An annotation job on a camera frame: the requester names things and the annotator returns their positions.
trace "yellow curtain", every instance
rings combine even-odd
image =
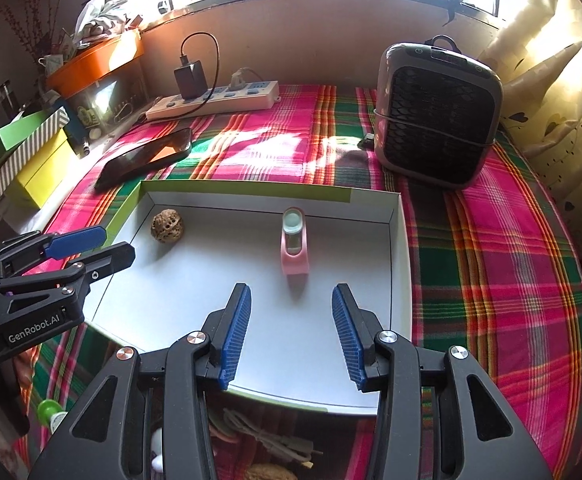
[[[502,123],[582,254],[582,4],[527,0],[479,60],[500,76]]]

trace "orange tray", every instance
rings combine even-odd
[[[46,79],[46,87],[68,99],[142,54],[140,31],[127,30],[71,59]]]

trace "power strip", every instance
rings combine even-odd
[[[180,95],[160,99],[146,112],[146,118],[149,121],[154,121],[184,115],[202,104],[209,92],[210,89],[195,99],[182,99]],[[229,91],[228,87],[221,86],[213,91],[213,95],[204,106],[187,115],[187,117],[231,114],[249,110],[268,110],[279,100],[280,91],[277,81],[249,83],[242,90],[231,91]]]

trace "phone screen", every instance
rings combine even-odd
[[[96,189],[106,189],[134,176],[159,170],[185,158],[191,150],[191,129],[177,130],[116,156],[104,165]]]

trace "black charger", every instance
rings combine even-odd
[[[189,58],[180,56],[182,66],[173,71],[175,81],[183,99],[195,99],[207,91],[207,78],[200,60],[189,62]]]

